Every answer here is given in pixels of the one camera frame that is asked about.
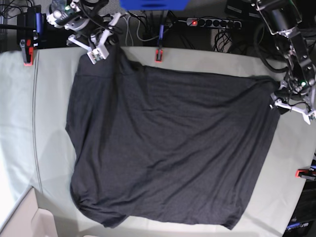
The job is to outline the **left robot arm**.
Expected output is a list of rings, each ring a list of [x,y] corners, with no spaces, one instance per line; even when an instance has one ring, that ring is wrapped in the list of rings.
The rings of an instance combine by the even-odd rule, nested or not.
[[[302,18],[291,0],[253,0],[251,5],[259,14],[262,23],[254,31],[254,48],[263,64],[273,73],[285,73],[286,86],[274,95],[289,104],[295,100],[304,104],[307,111],[312,110],[316,73],[308,52],[308,45],[298,28]],[[259,49],[258,35],[268,31],[275,41],[275,47],[285,59],[286,67],[274,68],[267,62]]]

